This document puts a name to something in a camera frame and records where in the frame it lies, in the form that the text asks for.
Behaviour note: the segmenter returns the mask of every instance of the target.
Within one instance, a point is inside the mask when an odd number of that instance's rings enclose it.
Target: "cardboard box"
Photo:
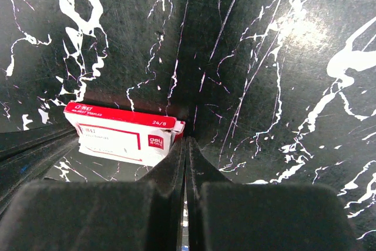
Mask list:
[[[64,114],[77,130],[80,152],[146,166],[167,156],[185,126],[174,117],[76,102],[69,102]]]

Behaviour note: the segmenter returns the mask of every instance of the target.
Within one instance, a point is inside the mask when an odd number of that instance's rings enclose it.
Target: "white streak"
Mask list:
[[[230,4],[230,7],[229,7],[229,9],[227,10],[226,17],[224,18],[223,24],[222,24],[222,26],[221,26],[221,30],[219,31],[219,34],[218,34],[218,37],[217,37],[217,41],[216,41],[216,43],[214,44],[214,48],[213,48],[213,50],[212,50],[212,52],[211,52],[211,54],[210,54],[210,59],[209,59],[209,60],[212,59],[212,57],[213,57],[213,55],[214,55],[214,53],[215,53],[215,51],[216,51],[216,49],[217,49],[217,45],[218,45],[219,39],[220,39],[220,37],[221,37],[221,35],[222,35],[222,32],[223,32],[224,26],[225,26],[225,24],[226,24],[226,22],[227,22],[227,19],[229,18],[230,12],[231,12],[231,10],[233,9],[234,3],[235,3],[235,0],[232,0],[232,2],[231,2],[231,4]]]
[[[376,135],[376,132],[373,132],[373,133],[367,135],[365,138],[362,138],[362,140],[367,140],[368,138],[370,138],[370,137],[372,137],[374,135]]]
[[[135,110],[135,104],[133,103],[133,100],[129,97],[129,91],[130,91],[131,89],[134,89],[134,88],[135,88],[135,87],[133,86],[133,87],[131,87],[131,88],[128,88],[127,91],[126,91],[127,98],[128,98],[128,100],[129,100],[129,102],[130,102],[130,108],[131,108],[132,111]]]
[[[61,78],[61,77],[59,77],[59,76],[55,76],[55,78],[59,81],[59,82],[61,82],[61,83],[63,83],[63,78]]]
[[[358,185],[355,183],[355,181],[359,178],[360,175],[362,175],[364,172],[366,172],[372,163],[376,163],[376,160],[369,161],[367,164],[364,165],[363,170],[356,175],[352,181],[345,184],[344,188],[341,189],[341,193],[339,193],[337,196],[345,195],[348,190],[356,189],[358,188]]]
[[[194,119],[193,119],[193,130],[194,130],[194,126],[196,124],[196,118],[197,118],[197,105],[196,105],[196,110],[194,112]]]
[[[12,76],[13,75],[14,64],[15,64],[15,61],[14,61],[14,46],[18,42],[27,41],[27,42],[31,43],[32,45],[36,45],[36,46],[38,46],[40,44],[49,45],[52,42],[51,37],[49,35],[48,35],[48,41],[43,42],[43,41],[40,41],[40,40],[34,38],[33,36],[29,35],[27,32],[22,32],[22,33],[25,35],[25,37],[17,39],[11,46],[11,63],[9,64],[9,66],[6,69],[6,76]]]
[[[218,78],[220,78],[220,75],[219,75],[219,67],[220,67],[220,65],[222,64],[222,62],[223,62],[224,60],[226,60],[227,58],[230,58],[230,57],[233,57],[233,56],[235,56],[234,51],[232,51],[232,54],[231,54],[231,55],[227,55],[226,57],[224,57],[224,58],[218,63],[218,66],[217,66],[217,76],[218,76]]]
[[[29,7],[30,7],[33,11],[35,11],[34,7],[31,6],[29,2],[27,2],[26,0],[23,0],[23,1],[24,1],[27,5],[29,5]]]
[[[202,86],[203,86],[203,84],[204,84],[204,81],[205,81],[205,72],[204,72],[204,75],[203,75],[202,78],[201,78],[201,85],[200,85],[200,90],[199,90],[199,92],[201,92],[201,90],[202,90]]]
[[[182,22],[182,24],[180,25],[180,26],[182,27],[181,30],[180,30],[180,40],[179,40],[179,44],[178,44],[178,46],[177,46],[175,68],[174,68],[173,75],[172,75],[172,77],[171,77],[171,79],[173,80],[173,86],[170,88],[169,94],[167,95],[167,100],[168,100],[167,107],[168,107],[169,104],[170,104],[170,98],[172,97],[173,90],[174,90],[174,88],[175,88],[176,85],[177,85],[177,75],[176,75],[176,70],[177,70],[177,65],[178,65],[178,63],[179,63],[179,61],[178,61],[178,57],[179,57],[180,45],[182,44],[182,39],[183,39],[184,22],[185,22],[185,20],[186,20],[187,9],[188,9],[188,3],[189,3],[189,0],[187,0],[187,2],[186,2],[186,7],[185,7],[185,10],[184,10],[184,16],[183,16],[183,22]]]
[[[373,230],[370,230],[370,231],[364,233],[361,237],[357,238],[357,240],[359,240],[359,239],[363,239],[364,236],[366,236],[366,235],[369,234],[370,232],[376,232],[376,229],[373,229]]]
[[[316,176],[315,176],[315,178],[313,179],[313,181],[312,181],[312,184],[314,185],[315,184],[315,181],[316,181],[316,179],[317,178],[320,178],[319,176],[318,176],[318,171],[319,170],[326,170],[327,168],[329,168],[329,167],[319,167],[319,168],[317,168],[316,170],[315,170],[315,174],[316,174]]]
[[[356,211],[355,213],[350,212],[350,215],[347,215],[348,218],[356,217],[361,212],[365,211],[369,207],[373,206],[375,204],[375,196],[376,196],[376,188],[372,189],[372,186],[376,183],[376,173],[372,174],[372,179],[368,182],[366,187],[366,192],[357,200],[357,201],[350,201],[346,204],[345,209],[350,208],[351,204],[362,204],[363,202],[367,201],[368,199],[371,199],[370,203],[363,209],[360,209]]]
[[[285,170],[278,179],[271,179],[270,183],[278,182],[280,183],[283,179],[288,179],[290,176],[294,175],[301,167],[303,167],[306,163],[303,161],[304,156],[299,156],[295,162],[297,165],[292,166],[291,168]]]
[[[362,116],[362,115],[356,115],[354,114],[351,109],[350,109],[350,104],[346,98],[346,96],[343,94],[343,92],[339,92],[342,100],[344,101],[344,109],[345,109],[345,112],[348,113],[350,116],[354,116],[355,118],[357,118],[359,121],[363,121],[367,118],[369,118],[369,116]]]

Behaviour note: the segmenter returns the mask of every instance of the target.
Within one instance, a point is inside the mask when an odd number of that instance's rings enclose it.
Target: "white paint splatter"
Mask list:
[[[355,181],[359,178],[360,175],[362,175],[364,172],[366,172],[370,168],[372,163],[376,163],[376,160],[369,161],[367,164],[365,164],[362,171],[358,173],[354,179],[346,183],[344,188],[341,189],[342,192],[339,193],[337,196],[345,195],[348,190],[358,188],[358,185],[355,183]]]
[[[28,41],[29,43],[31,43],[32,45],[40,45],[40,44],[43,44],[43,45],[49,45],[52,40],[51,40],[51,37],[50,35],[48,35],[48,39],[49,41],[48,42],[42,42],[38,39],[36,39],[35,37],[31,36],[30,34],[28,34],[27,32],[23,31],[21,29],[21,26],[18,24],[17,22],[17,16],[16,16],[16,6],[15,6],[15,3],[14,3],[14,0],[10,0],[11,3],[12,3],[12,6],[13,6],[13,16],[14,16],[14,21],[17,25],[17,28],[18,30],[23,33],[23,35],[25,36],[24,38],[20,38],[20,39],[17,39],[11,46],[11,63],[9,64],[9,66],[7,67],[6,69],[6,76],[12,76],[13,75],[13,70],[14,70],[14,65],[15,65],[15,60],[14,60],[14,47],[15,45],[20,42],[20,41]]]
[[[59,162],[60,166],[54,166],[55,168],[59,169],[61,171],[61,175],[60,177],[62,179],[64,179],[66,182],[70,182],[70,180],[68,179],[67,177],[67,174],[69,173],[69,171],[73,171],[74,173],[76,173],[78,176],[82,177],[86,182],[88,182],[88,179],[86,177],[84,177],[83,175],[81,175],[79,172],[77,172],[76,170],[74,170],[74,168],[72,168],[71,166],[68,166],[66,163],[68,164],[71,164],[65,157],[65,162]]]
[[[267,185],[268,182],[266,182],[265,180],[263,179],[259,179],[255,182],[250,182],[250,183],[247,183],[248,185]]]
[[[4,102],[4,103],[0,102],[0,104],[4,107],[3,108],[4,112],[5,112],[4,116],[6,116],[6,118],[9,120],[10,117],[11,117],[11,114],[9,114],[9,110],[11,110],[11,108],[8,106],[7,102]]]
[[[55,76],[55,78],[59,81],[59,82],[61,82],[61,83],[63,83],[63,78],[61,78],[61,77],[59,77],[59,76]]]
[[[352,204],[362,204],[365,201],[370,201],[364,208],[359,209],[356,212],[350,212],[349,215],[347,215],[348,218],[356,217],[366,209],[370,208],[376,203],[376,188],[372,189],[372,186],[376,183],[376,173],[372,174],[372,179],[367,183],[366,186],[366,192],[356,201],[350,201],[346,204],[345,209],[350,208]]]
[[[29,128],[27,127],[27,125],[33,122],[33,120],[29,120],[28,119],[28,116],[29,116],[28,114],[22,115],[22,122],[23,122],[22,127],[23,127],[23,130],[28,130]]]
[[[304,156],[299,156],[297,160],[295,160],[297,165],[292,166],[291,168],[285,170],[278,179],[271,179],[269,182],[278,182],[280,183],[283,179],[288,179],[290,176],[294,175],[301,167],[303,167],[306,163],[303,161]]]
[[[343,92],[339,92],[338,94],[341,96],[342,100],[344,101],[344,109],[345,109],[345,112],[347,114],[349,114],[350,116],[354,116],[359,121],[363,121],[363,120],[369,118],[369,116],[362,116],[362,115],[356,115],[356,114],[354,114],[351,111],[351,109],[350,109],[350,103],[348,102],[348,100],[347,100],[346,96],[343,94]]]
[[[341,79],[338,83],[340,89],[344,89],[354,84],[354,78],[346,75],[346,70],[351,68],[361,72],[376,66],[376,51],[353,51],[354,41],[363,34],[374,22],[376,17],[369,20],[358,30],[356,30],[345,42],[345,47],[337,52],[328,63],[328,76]]]
[[[103,6],[100,3],[100,0],[87,0],[90,2],[92,6],[92,13],[88,21],[82,19],[81,16],[75,11],[75,1],[76,0],[59,0],[59,7],[62,13],[68,16],[71,20],[73,20],[75,24],[77,24],[77,27],[78,27],[78,30],[75,30],[70,27],[65,28],[65,31],[68,34],[69,39],[75,48],[75,52],[69,53],[68,49],[65,46],[64,41],[63,41],[63,45],[64,45],[65,52],[66,52],[66,57],[64,58],[64,61],[68,57],[74,58],[76,64],[80,68],[80,76],[77,79],[79,89],[75,89],[73,91],[73,94],[76,95],[75,101],[79,102],[83,100],[85,92],[86,92],[85,81],[92,81],[100,76],[100,71],[98,69],[104,67],[105,65],[104,59],[107,57],[106,48],[108,48],[108,40],[107,40],[107,35],[104,32],[99,21],[100,17],[103,14]],[[86,72],[85,60],[83,58],[82,51],[81,51],[83,36],[85,35],[85,36],[91,36],[93,38],[96,38],[96,35],[94,34],[95,29],[101,30],[102,33],[104,34],[105,40],[106,40],[106,47],[102,51],[97,51],[97,55],[96,55],[97,62],[95,62],[92,65],[92,72]]]
[[[49,120],[48,113],[43,111],[42,109],[38,109],[38,112],[39,112],[40,116],[42,117],[42,123],[44,123],[46,125],[48,120]]]
[[[315,174],[316,174],[316,176],[315,176],[315,178],[314,178],[313,181],[312,181],[312,184],[313,184],[313,185],[315,184],[316,179],[319,179],[319,178],[320,178],[320,177],[318,176],[318,171],[319,171],[319,170],[326,170],[327,168],[329,168],[329,167],[319,167],[319,168],[317,168],[317,169],[315,170]]]

